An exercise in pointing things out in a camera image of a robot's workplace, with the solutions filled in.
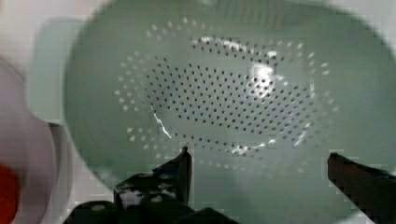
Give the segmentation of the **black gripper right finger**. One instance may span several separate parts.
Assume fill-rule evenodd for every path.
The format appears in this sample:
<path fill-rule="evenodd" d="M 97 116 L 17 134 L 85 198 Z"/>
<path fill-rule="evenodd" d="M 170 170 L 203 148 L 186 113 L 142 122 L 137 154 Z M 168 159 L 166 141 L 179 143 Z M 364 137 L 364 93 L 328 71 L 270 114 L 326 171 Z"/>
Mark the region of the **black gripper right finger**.
<path fill-rule="evenodd" d="M 387 171 L 332 152 L 327 177 L 374 224 L 395 224 L 396 182 Z"/>

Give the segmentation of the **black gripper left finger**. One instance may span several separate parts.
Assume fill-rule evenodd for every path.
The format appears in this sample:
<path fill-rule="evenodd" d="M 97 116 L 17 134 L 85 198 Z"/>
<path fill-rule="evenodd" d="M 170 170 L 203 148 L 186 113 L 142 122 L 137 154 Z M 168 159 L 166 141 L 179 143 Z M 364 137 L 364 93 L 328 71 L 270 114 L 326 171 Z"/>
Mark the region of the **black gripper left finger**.
<path fill-rule="evenodd" d="M 113 190 L 114 203 L 121 209 L 138 206 L 149 197 L 170 196 L 182 203 L 190 197 L 192 156 L 184 146 L 172 160 L 150 173 L 135 174 L 120 182 Z"/>

